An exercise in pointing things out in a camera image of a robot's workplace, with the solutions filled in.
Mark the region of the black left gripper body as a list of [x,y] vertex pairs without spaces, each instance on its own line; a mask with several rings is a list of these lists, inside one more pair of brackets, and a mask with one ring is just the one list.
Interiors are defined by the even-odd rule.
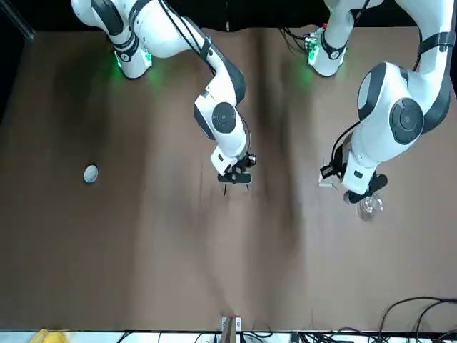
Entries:
[[384,188],[388,183],[388,177],[385,174],[374,174],[368,184],[367,190],[363,194],[357,194],[348,190],[343,197],[343,200],[349,204],[357,204],[366,197],[371,197],[377,191]]

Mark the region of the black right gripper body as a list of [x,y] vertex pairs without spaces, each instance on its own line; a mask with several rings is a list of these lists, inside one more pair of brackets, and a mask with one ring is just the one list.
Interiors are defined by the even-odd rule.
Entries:
[[247,172],[248,167],[241,164],[230,166],[223,175],[218,174],[219,182],[229,184],[250,184],[252,176]]

